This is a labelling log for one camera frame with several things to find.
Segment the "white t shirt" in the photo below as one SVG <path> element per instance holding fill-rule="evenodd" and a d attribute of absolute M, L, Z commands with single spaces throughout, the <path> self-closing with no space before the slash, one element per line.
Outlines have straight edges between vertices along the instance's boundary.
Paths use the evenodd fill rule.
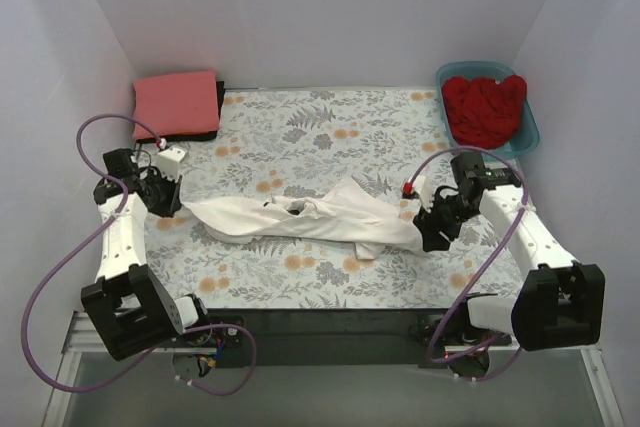
<path fill-rule="evenodd" d="M 424 253 L 419 230 L 400 218 L 400 209 L 370 196 L 351 178 L 321 198 L 223 196 L 184 206 L 209 235 L 228 243 L 262 237 L 350 243 L 360 260 L 373 260 L 386 247 Z"/>

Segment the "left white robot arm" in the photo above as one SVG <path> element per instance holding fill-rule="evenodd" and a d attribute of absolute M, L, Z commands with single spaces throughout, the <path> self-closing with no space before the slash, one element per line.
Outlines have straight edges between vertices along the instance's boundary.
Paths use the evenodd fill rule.
<path fill-rule="evenodd" d="M 194 294 L 174 299 L 147 264 L 148 214 L 170 218 L 181 209 L 181 163 L 186 151 L 161 150 L 141 167 L 130 149 L 103 155 L 109 177 L 93 191 L 103 221 L 101 264 L 81 303 L 111 356 L 120 361 L 180 336 L 193 347 L 213 333 L 202 301 Z"/>

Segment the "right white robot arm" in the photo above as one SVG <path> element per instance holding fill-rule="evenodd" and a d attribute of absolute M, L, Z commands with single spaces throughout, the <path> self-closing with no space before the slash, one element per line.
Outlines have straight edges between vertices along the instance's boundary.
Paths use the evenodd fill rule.
<path fill-rule="evenodd" d="M 413 223 L 424 252 L 446 251 L 475 217 L 485 218 L 501 240 L 495 251 L 509 251 L 521 275 L 514 298 L 474 294 L 464 287 L 446 311 L 431 339 L 452 326 L 464 344 L 488 332 L 515 338 L 528 352 L 594 345 L 600 339 L 605 276 L 563 248 L 529 203 L 524 177 L 507 162 L 490 168 L 486 151 L 458 148 L 450 161 L 454 185 L 431 190 L 412 175 L 404 198 L 421 203 Z"/>

